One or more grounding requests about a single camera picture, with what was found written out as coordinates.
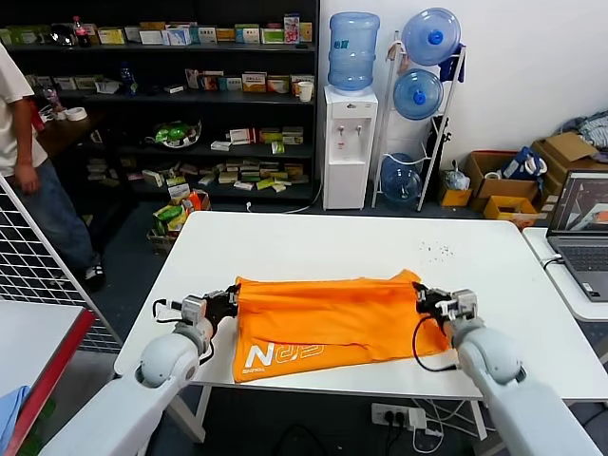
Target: laptop keyboard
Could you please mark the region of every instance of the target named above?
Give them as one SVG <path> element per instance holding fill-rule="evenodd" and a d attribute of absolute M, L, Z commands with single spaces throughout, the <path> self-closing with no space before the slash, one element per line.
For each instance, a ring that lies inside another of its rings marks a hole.
<path fill-rule="evenodd" d="M 608 247 L 560 247 L 576 271 L 608 271 Z"/>

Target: red frame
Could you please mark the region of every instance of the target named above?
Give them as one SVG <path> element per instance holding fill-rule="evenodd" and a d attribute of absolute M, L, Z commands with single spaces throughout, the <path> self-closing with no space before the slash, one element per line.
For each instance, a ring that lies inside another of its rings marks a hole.
<path fill-rule="evenodd" d="M 95 321 L 92 311 L 83 309 L 78 314 L 61 345 L 48 362 L 34 387 L 30 390 L 26 403 L 21 408 L 15 430 L 4 456 L 14 456 L 28 436 L 28 432 L 36 421 L 40 410 L 47 402 L 53 389 L 66 370 L 67 363 L 80 347 L 88 329 Z"/>

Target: cup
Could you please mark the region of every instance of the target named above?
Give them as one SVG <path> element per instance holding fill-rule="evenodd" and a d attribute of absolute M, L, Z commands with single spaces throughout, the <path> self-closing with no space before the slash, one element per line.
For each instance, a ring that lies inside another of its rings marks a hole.
<path fill-rule="evenodd" d="M 314 84 L 309 81 L 297 83 L 300 92 L 300 102 L 309 102 L 313 97 Z"/>

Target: person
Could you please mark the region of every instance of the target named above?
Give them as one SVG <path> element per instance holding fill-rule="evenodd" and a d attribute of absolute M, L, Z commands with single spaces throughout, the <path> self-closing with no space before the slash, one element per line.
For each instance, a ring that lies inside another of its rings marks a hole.
<path fill-rule="evenodd" d="M 105 284 L 101 257 L 47 153 L 33 138 L 31 95 L 28 81 L 0 45 L 0 174 L 67 267 L 89 290 L 97 291 Z"/>

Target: tape roll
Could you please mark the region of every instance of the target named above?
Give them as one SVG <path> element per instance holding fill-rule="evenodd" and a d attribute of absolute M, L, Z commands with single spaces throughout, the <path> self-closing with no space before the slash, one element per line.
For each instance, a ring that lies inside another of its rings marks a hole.
<path fill-rule="evenodd" d="M 496 171 L 490 171 L 489 173 L 486 173 L 484 178 L 486 179 L 502 179 L 500 173 L 497 173 Z"/>
<path fill-rule="evenodd" d="M 86 110 L 83 107 L 72 107 L 66 111 L 67 119 L 69 121 L 77 122 L 82 119 L 86 119 Z"/>

